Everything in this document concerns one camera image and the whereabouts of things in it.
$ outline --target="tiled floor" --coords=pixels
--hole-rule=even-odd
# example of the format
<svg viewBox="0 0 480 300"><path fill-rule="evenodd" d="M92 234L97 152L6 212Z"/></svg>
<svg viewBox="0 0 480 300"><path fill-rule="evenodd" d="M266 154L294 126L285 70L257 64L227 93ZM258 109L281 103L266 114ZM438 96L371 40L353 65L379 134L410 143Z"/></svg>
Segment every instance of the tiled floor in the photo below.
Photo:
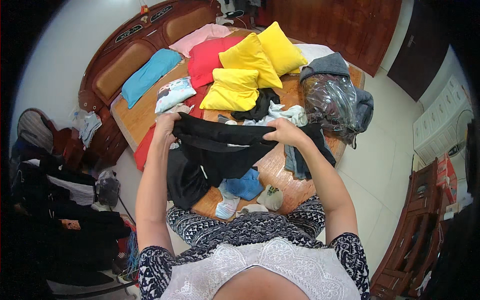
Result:
<svg viewBox="0 0 480 300"><path fill-rule="evenodd" d="M420 103L380 69L372 78L366 75L365 90L373 95L374 114L365 133L357 136L357 149L347 147L337 171L352 197L357 213L370 276L390 244L407 193L413 155L413 122L422 114ZM136 169L128 148L114 168L122 183L121 196L131 214L141 172ZM119 204L119 211L124 211ZM176 254L188 248L170 232ZM324 233L318 239L325 240Z"/></svg>

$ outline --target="blue rope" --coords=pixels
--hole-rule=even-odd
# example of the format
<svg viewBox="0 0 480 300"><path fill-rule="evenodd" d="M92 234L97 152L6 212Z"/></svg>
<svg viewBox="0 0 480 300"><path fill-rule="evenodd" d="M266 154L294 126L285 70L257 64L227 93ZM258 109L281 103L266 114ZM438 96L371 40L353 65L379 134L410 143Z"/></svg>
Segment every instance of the blue rope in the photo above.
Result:
<svg viewBox="0 0 480 300"><path fill-rule="evenodd" d="M133 278L133 273L138 270L140 255L138 253L137 233L131 231L127 244L127 270L126 274Z"/></svg>

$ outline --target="red box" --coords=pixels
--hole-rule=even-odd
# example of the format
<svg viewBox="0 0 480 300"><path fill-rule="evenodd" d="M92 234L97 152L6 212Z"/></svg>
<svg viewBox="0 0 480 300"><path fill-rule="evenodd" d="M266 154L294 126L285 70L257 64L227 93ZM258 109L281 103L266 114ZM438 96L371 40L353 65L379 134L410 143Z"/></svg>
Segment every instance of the red box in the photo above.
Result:
<svg viewBox="0 0 480 300"><path fill-rule="evenodd" d="M456 202L456 174L447 153L438 158L437 186L442 187L450 204Z"/></svg>

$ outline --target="wooden door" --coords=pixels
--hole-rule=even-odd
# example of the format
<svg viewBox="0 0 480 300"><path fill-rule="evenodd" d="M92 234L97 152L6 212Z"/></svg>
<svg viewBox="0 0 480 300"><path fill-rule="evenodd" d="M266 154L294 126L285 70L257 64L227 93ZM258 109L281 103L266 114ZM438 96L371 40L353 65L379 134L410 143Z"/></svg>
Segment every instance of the wooden door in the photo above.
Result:
<svg viewBox="0 0 480 300"><path fill-rule="evenodd" d="M376 1L359 61L361 68L375 76L395 31L401 0Z"/></svg>
<svg viewBox="0 0 480 300"><path fill-rule="evenodd" d="M288 37L333 51L375 75L395 30L401 0L267 1Z"/></svg>
<svg viewBox="0 0 480 300"><path fill-rule="evenodd" d="M447 50L445 31L433 11L416 0L407 34L387 76L418 101L440 69Z"/></svg>

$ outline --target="person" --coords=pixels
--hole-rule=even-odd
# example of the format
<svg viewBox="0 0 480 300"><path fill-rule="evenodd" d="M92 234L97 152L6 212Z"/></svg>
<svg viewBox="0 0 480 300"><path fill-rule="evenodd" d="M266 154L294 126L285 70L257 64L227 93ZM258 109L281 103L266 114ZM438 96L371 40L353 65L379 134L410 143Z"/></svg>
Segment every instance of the person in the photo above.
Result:
<svg viewBox="0 0 480 300"><path fill-rule="evenodd" d="M167 213L167 157L178 113L157 118L136 201L142 299L369 299L355 208L335 169L286 119L264 136L300 151L317 193L285 216L251 212L225 223ZM167 223L190 249L175 256ZM316 239L325 228L326 244Z"/></svg>

